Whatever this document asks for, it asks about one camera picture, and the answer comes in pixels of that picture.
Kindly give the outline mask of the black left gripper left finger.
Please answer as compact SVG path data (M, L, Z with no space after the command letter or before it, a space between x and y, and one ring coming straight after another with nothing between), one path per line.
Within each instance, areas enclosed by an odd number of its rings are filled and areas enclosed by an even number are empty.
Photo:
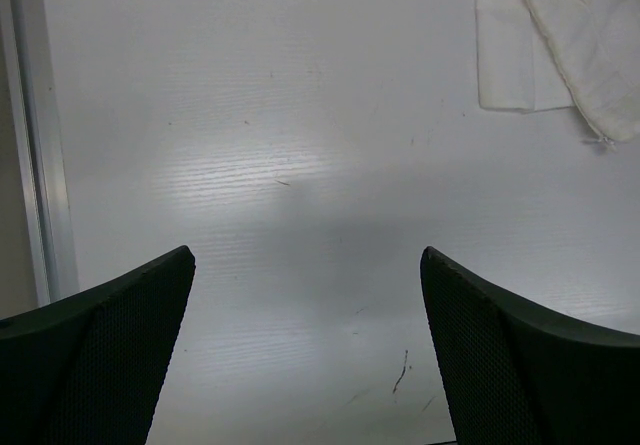
M145 443L194 276L180 246L2 320L2 443Z

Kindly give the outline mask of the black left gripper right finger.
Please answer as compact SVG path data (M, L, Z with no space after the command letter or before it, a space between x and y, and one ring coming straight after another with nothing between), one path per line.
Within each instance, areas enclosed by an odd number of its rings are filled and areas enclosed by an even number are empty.
M432 247L420 278L458 443L638 443L637 335L539 305Z

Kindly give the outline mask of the white skirt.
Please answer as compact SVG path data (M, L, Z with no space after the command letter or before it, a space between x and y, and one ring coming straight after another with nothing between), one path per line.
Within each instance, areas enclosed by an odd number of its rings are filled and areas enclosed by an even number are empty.
M574 107L605 146L639 135L639 0L475 0L479 104Z

